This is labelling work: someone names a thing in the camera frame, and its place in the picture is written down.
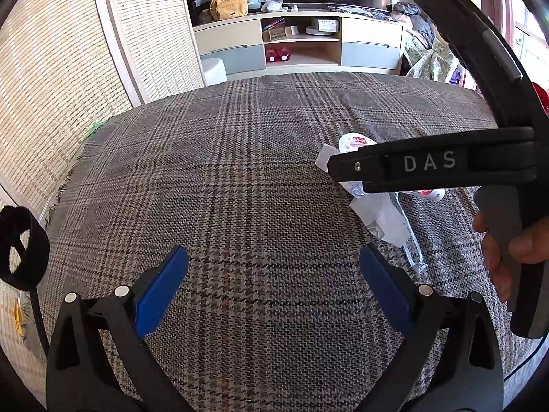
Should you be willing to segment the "person's right hand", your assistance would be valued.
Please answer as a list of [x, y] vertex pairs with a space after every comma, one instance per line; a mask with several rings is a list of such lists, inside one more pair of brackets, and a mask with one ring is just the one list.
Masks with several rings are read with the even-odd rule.
[[[510, 270], [502, 262], [501, 248], [489, 232], [489, 226], [481, 211], [476, 213], [473, 228], [476, 232], [484, 234], [482, 252], [490, 281], [497, 291], [500, 302], [507, 302], [511, 297], [513, 278]], [[517, 262], [524, 264], [547, 261], [549, 257], [548, 236], [548, 217], [545, 217], [511, 240], [508, 245], [510, 255]]]

